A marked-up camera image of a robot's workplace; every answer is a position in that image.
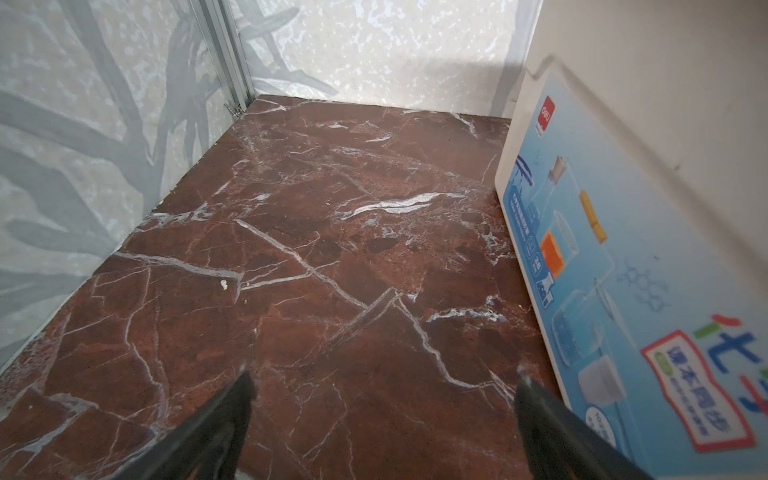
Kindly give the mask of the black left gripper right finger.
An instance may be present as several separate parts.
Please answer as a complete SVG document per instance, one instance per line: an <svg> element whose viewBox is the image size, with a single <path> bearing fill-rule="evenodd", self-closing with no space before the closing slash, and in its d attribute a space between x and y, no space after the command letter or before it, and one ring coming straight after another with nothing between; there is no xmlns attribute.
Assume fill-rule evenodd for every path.
<svg viewBox="0 0 768 480"><path fill-rule="evenodd" d="M515 415L535 479L647 479L527 372L518 374Z"/></svg>

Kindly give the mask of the white plastic storage bin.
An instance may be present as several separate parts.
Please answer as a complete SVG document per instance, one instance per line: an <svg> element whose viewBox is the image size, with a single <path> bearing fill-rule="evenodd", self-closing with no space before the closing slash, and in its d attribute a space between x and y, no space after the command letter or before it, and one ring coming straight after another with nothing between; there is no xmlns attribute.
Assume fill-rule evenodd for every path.
<svg viewBox="0 0 768 480"><path fill-rule="evenodd" d="M495 187L558 390L647 479L767 475L767 5L544 1Z"/></svg>

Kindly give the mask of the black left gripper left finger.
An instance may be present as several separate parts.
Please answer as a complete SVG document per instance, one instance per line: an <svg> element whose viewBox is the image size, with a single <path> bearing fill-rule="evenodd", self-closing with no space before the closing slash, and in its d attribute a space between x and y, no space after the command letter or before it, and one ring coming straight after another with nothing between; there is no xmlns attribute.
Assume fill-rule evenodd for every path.
<svg viewBox="0 0 768 480"><path fill-rule="evenodd" d="M234 479L257 388L242 372L117 479Z"/></svg>

